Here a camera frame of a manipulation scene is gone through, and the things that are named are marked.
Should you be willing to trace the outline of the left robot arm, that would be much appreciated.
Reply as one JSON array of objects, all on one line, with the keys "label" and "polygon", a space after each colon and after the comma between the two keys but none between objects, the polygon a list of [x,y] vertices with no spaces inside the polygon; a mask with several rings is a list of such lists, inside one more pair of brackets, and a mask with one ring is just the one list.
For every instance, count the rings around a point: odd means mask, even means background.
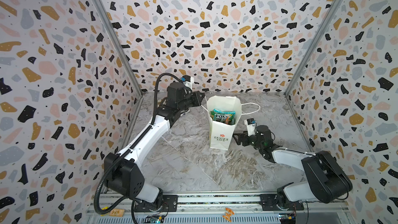
[{"label": "left robot arm", "polygon": [[154,110],[150,122],[117,154],[106,156],[105,174],[96,190],[97,194],[106,186],[126,199],[150,204],[163,201],[162,189],[146,182],[141,171],[142,163],[157,141],[184,113],[202,106],[205,94],[193,91],[188,82],[172,82],[165,98],[158,101],[155,94],[153,99]]}]

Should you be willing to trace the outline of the green teal snack packet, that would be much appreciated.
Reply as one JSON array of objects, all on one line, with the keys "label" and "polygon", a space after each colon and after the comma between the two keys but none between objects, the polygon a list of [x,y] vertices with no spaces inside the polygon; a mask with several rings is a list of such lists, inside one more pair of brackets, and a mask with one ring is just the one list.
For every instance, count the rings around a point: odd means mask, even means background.
[{"label": "green teal snack packet", "polygon": [[224,123],[227,125],[235,124],[235,111],[221,111],[218,109],[214,109],[210,112],[210,117],[212,121]]}]

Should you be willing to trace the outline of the white paper bag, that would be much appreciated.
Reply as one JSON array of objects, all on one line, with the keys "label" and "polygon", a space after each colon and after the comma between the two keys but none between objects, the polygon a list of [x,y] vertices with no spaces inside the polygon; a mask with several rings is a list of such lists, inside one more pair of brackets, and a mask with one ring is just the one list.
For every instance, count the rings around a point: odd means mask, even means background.
[{"label": "white paper bag", "polygon": [[[244,113],[242,107],[245,105],[254,105],[257,109],[254,112]],[[204,109],[207,112],[207,118],[209,120],[209,140],[210,148],[218,150],[228,150],[230,143],[233,139],[232,135],[236,129],[236,126],[241,116],[250,115],[258,112],[261,106],[257,103],[241,103],[240,99],[235,96],[212,96],[206,101]],[[235,111],[235,124],[227,125],[220,122],[212,121],[210,112],[214,109],[221,111]]]}]

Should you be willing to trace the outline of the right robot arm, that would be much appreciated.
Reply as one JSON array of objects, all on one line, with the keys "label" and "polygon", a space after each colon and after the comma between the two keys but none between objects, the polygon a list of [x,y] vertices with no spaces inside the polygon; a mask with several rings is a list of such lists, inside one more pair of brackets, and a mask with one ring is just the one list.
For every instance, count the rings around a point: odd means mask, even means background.
[{"label": "right robot arm", "polygon": [[304,172],[305,180],[289,183],[277,189],[276,205],[286,209],[297,201],[330,203],[346,200],[353,189],[351,180],[327,151],[304,152],[274,143],[275,136],[266,125],[249,125],[247,131],[232,135],[237,145],[251,146],[262,158]]}]

